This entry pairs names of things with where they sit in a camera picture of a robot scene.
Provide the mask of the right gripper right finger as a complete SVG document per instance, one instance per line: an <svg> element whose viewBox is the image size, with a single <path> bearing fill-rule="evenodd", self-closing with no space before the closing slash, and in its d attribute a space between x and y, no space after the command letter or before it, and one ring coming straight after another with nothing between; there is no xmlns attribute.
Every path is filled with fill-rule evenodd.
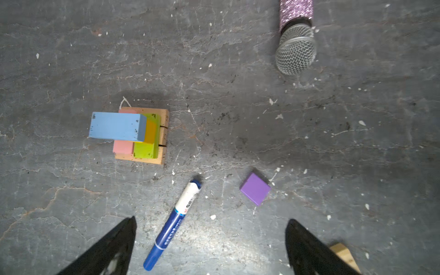
<svg viewBox="0 0 440 275"><path fill-rule="evenodd" d="M285 229L285 246L296 275L359 274L295 219Z"/></svg>

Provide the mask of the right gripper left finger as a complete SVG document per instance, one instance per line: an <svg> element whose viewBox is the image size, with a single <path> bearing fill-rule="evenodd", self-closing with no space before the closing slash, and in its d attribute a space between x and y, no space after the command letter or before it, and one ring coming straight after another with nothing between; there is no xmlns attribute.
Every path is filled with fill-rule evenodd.
<svg viewBox="0 0 440 275"><path fill-rule="evenodd" d="M135 244L136 229L135 217L125 218L59 274L126 275Z"/></svg>

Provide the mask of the yellow arch block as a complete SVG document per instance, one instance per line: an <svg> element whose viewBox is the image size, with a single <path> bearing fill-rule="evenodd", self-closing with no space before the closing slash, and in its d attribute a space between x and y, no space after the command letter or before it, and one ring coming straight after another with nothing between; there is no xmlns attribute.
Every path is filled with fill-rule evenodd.
<svg viewBox="0 0 440 275"><path fill-rule="evenodd" d="M157 123L155 120L147 118L144 143L155 144L157 134Z"/></svg>

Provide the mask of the pink block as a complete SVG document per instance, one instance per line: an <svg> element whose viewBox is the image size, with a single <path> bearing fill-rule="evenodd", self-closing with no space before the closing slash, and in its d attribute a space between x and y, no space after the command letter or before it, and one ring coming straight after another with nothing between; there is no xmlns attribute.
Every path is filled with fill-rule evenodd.
<svg viewBox="0 0 440 275"><path fill-rule="evenodd" d="M113 153L128 154L134 153L134 142L138 139L139 115L137 113L118 113L115 124Z"/></svg>

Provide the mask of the purple cube block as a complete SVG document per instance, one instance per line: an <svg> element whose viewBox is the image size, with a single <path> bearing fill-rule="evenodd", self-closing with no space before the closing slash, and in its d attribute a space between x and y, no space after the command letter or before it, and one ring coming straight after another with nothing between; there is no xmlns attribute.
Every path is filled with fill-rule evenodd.
<svg viewBox="0 0 440 275"><path fill-rule="evenodd" d="M256 206L260 206L271 187L256 173L250 173L239 189Z"/></svg>

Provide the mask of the natural wood block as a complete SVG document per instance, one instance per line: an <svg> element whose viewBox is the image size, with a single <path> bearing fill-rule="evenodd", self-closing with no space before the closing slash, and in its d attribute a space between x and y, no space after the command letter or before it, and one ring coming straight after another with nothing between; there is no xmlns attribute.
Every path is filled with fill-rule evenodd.
<svg viewBox="0 0 440 275"><path fill-rule="evenodd" d="M159 131L159 145L160 146L166 147L167 135L168 135L168 128L167 127L160 127L160 131Z"/></svg>
<svg viewBox="0 0 440 275"><path fill-rule="evenodd" d="M169 124L169 110L157 108L139 108L139 107L122 107L119 113L151 113L160 116L160 126L168 128Z"/></svg>
<svg viewBox="0 0 440 275"><path fill-rule="evenodd" d="M167 147L160 146L158 150L158 158L147 159L147 158L135 158L133 155L128 154L115 154L115 159L128 160L133 162L142 162L154 165L164 165L166 159Z"/></svg>

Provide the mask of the lime green block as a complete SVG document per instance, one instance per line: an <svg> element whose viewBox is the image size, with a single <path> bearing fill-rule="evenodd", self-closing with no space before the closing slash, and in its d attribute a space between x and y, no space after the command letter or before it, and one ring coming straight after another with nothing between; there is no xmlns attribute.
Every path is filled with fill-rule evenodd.
<svg viewBox="0 0 440 275"><path fill-rule="evenodd" d="M159 150L160 116L151 113L143 113L143 116L145 116L146 118L153 119L157 123L156 143L155 144L147 144L144 142L135 143L133 156L135 158L154 159L158 157L158 150Z"/></svg>

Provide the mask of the blue white marker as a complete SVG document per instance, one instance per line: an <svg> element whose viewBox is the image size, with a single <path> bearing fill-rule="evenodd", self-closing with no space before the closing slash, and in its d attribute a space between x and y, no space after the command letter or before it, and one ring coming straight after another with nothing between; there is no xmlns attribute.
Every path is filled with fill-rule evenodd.
<svg viewBox="0 0 440 275"><path fill-rule="evenodd" d="M201 183L194 179L183 190L144 261L143 267L146 271L153 269L162 253L170 244L201 188Z"/></svg>

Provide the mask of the small natural wood cube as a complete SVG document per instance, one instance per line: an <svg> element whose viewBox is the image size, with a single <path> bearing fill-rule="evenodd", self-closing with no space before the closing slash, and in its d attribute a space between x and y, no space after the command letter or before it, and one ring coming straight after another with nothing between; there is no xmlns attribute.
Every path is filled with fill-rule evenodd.
<svg viewBox="0 0 440 275"><path fill-rule="evenodd" d="M345 245L338 243L330 247L330 249L347 265L349 265L351 268L356 270L358 273L360 273L360 269L353 258L353 255L351 254L348 247Z"/></svg>

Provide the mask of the light blue block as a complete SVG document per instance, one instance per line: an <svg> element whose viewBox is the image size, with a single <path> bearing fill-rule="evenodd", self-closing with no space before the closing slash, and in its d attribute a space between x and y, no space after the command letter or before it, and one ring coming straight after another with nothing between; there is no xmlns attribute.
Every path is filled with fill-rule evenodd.
<svg viewBox="0 0 440 275"><path fill-rule="evenodd" d="M89 137L144 142L147 118L137 113L94 112Z"/></svg>

